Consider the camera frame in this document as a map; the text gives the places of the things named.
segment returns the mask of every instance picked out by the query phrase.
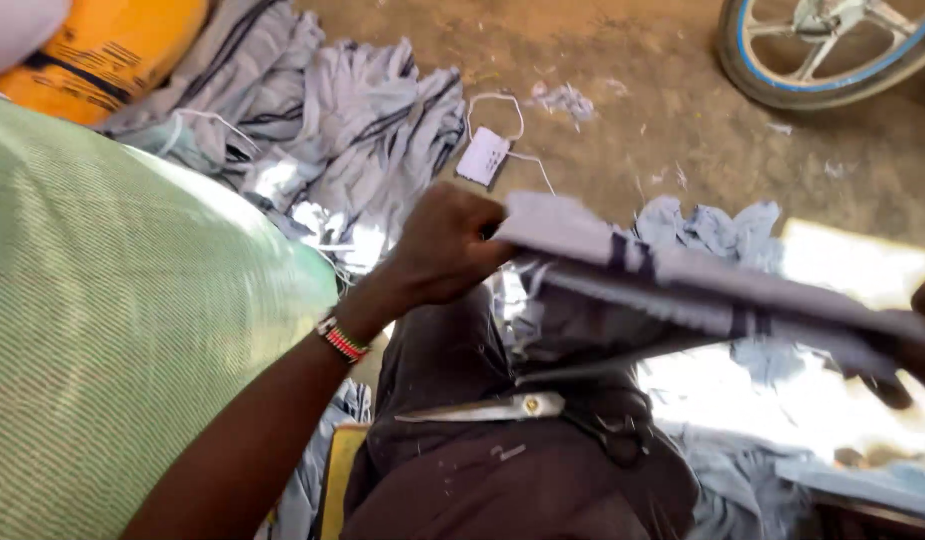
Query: striped fabric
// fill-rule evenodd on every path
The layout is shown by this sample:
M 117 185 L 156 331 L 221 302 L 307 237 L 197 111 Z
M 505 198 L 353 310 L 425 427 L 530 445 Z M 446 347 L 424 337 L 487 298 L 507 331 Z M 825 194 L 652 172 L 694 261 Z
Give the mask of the striped fabric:
M 0 538 L 117 535 L 335 300 L 235 193 L 0 100 Z

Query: wheel spoke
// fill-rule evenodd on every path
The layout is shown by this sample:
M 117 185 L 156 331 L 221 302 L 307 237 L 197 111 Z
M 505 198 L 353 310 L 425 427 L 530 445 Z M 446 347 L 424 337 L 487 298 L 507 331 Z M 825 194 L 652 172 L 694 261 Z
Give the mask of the wheel spoke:
M 800 81 L 807 81 L 812 79 L 813 73 L 816 72 L 816 69 L 820 64 L 822 64 L 822 61 L 825 60 L 825 57 L 829 55 L 829 52 L 832 51 L 832 48 L 836 45 L 838 40 L 839 37 L 837 35 L 833 35 L 826 41 L 822 41 L 813 45 L 813 50 L 809 52 L 809 55 L 806 56 L 802 66 L 796 69 L 792 76 Z
M 892 32 L 897 40 L 908 38 L 919 28 L 919 25 L 889 6 L 885 0 L 870 0 L 866 14 L 872 22 Z
M 751 22 L 745 31 L 753 38 L 762 36 L 791 36 L 794 34 L 792 21 L 785 22 Z

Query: dark clothing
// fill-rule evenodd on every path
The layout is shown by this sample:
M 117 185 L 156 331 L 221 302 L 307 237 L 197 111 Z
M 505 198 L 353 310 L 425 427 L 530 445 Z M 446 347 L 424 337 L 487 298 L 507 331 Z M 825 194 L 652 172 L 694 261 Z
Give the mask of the dark clothing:
M 379 380 L 377 420 L 345 496 L 343 538 L 672 538 L 692 524 L 697 484 L 658 430 L 622 441 L 612 460 L 561 418 L 404 423 L 393 416 L 535 390 L 556 390 L 606 420 L 648 424 L 633 371 L 598 382 L 516 389 L 477 287 L 396 325 Z

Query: red beaded bracelet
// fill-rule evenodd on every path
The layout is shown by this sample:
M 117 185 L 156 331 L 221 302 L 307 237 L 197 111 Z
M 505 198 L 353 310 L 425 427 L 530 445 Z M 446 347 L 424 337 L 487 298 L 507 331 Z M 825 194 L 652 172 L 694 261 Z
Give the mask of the red beaded bracelet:
M 315 332 L 342 353 L 350 364 L 358 363 L 362 360 L 362 357 L 369 353 L 372 347 L 370 345 L 364 347 L 357 345 L 352 339 L 346 337 L 345 333 L 336 324 L 336 317 L 330 315 L 315 327 Z

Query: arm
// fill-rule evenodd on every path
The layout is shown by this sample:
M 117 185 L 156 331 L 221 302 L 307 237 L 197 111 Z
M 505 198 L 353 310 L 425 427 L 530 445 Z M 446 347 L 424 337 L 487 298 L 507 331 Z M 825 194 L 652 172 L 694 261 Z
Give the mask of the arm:
M 368 343 L 416 306 L 455 300 L 512 256 L 510 246 L 480 235 L 503 219 L 496 202 L 445 183 L 430 188 L 392 256 L 336 306 L 338 326 Z M 252 537 L 349 368 L 338 351 L 310 333 L 192 441 L 122 537 Z

